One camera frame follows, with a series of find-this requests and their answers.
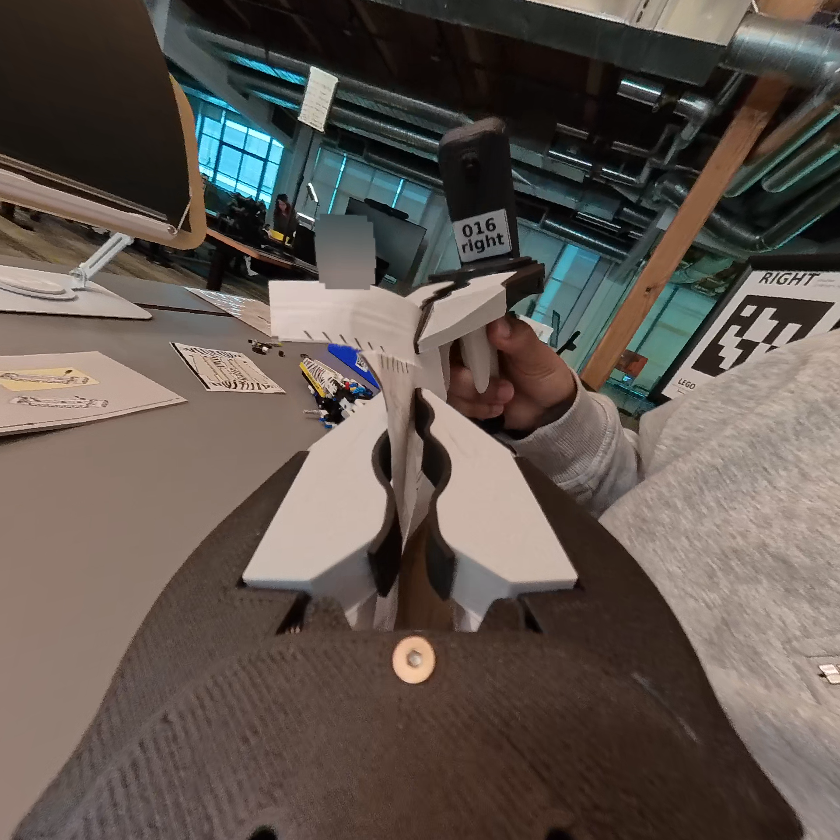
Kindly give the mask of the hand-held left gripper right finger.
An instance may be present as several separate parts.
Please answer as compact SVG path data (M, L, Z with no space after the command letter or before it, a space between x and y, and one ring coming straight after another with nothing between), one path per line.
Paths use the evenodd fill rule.
M579 575L510 449L428 389L415 392L415 429L432 487L427 577L457 629L477 631L494 602L573 589Z

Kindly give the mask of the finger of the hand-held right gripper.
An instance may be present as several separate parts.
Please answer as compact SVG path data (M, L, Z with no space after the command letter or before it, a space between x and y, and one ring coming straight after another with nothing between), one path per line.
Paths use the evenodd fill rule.
M494 272L492 274L475 275L467 272L449 272L435 275L427 285L433 298L468 298L477 293L483 294L489 290L494 295L510 277L510 272Z
M485 327L508 309L504 287L420 287L413 292L413 303L421 307L416 356Z

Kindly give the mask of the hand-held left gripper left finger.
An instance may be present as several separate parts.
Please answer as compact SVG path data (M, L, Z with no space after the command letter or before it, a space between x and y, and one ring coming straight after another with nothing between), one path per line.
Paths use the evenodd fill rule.
M385 399L377 396L301 453L300 468L243 572L258 589L332 598L374 615L400 569Z

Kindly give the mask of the white paper parts bag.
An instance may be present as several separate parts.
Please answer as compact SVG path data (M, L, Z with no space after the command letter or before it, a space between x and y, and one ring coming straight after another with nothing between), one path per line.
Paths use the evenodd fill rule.
M431 496L422 477L423 443L414 426L414 393L445 395L439 349L419 353L415 334L424 305L451 288L439 281L407 297L380 287L333 289L318 280L269 284L272 335L282 342L336 343L362 352L384 393L392 450L392 487L406 542Z

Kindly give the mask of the instruction booklet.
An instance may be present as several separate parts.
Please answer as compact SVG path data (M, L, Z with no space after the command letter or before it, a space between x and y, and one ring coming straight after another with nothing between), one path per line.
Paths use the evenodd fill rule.
M1 357L1 435L75 427L186 399L100 352Z

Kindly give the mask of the person's right forearm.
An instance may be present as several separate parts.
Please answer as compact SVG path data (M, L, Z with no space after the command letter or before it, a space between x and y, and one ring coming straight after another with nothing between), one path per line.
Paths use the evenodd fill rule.
M518 456L599 518L640 481L638 437L608 397L587 391L576 373L571 379L573 394L547 409L535 429L504 436Z

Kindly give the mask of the yellow zebra lego model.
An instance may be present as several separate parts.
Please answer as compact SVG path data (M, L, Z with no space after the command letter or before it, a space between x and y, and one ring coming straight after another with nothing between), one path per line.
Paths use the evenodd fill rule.
M316 403L315 408L306 409L303 414L327 429L340 425L359 406L374 399L368 387L305 353L300 357L299 368Z

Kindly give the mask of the person's right hand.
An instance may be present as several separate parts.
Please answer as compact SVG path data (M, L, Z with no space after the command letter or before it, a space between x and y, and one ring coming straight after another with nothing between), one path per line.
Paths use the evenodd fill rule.
M574 374L527 323L509 315L488 324L486 335L497 350L499 374L478 392L455 343L447 391L452 407L514 439L525 438L570 410L578 390Z

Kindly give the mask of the black computer monitor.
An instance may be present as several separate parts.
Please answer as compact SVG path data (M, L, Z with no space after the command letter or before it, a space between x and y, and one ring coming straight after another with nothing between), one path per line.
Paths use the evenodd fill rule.
M409 286L416 274L426 228L411 222L407 212L374 199L364 199L363 205L373 224L376 255L388 264L386 275Z

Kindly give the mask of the blue plastic bin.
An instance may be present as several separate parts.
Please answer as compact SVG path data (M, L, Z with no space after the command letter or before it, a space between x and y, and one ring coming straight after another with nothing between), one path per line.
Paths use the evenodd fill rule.
M376 380L359 350L344 344L330 343L328 351L366 382L376 385Z

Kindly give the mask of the white printed paper sheet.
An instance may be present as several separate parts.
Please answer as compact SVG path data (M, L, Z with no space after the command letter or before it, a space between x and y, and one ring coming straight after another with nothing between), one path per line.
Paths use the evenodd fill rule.
M227 315L247 324L261 334L272 338L270 307L263 301L230 295L221 291L187 288L194 296L204 300Z

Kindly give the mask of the black framed marker sign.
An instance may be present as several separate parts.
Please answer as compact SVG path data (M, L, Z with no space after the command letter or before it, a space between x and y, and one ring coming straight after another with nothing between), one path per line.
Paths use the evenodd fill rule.
M659 405L839 323L839 254L759 255L710 311L657 381L648 400Z

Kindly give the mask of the white tablet stand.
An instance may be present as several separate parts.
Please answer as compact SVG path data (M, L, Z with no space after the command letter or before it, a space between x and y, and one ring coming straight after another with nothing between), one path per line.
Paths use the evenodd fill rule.
M189 218L188 198L178 225L148 207L124 202L63 176L2 154L3 200L43 214L66 217L110 232L106 242L78 266L62 274L57 269L1 268L3 313L71 316L96 319L149 320L151 314L94 282L116 256L136 238L171 243Z

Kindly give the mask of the wood-backed black panel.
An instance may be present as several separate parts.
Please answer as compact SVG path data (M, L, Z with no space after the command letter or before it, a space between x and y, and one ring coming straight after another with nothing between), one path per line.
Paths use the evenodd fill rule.
M174 249L204 241L193 113L143 2L1 3L1 196Z

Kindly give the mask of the wooden support post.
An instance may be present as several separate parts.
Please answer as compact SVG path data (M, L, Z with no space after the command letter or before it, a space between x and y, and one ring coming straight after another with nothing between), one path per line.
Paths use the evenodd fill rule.
M609 378L788 87L769 77L754 83L580 373L581 381L592 390L598 391Z

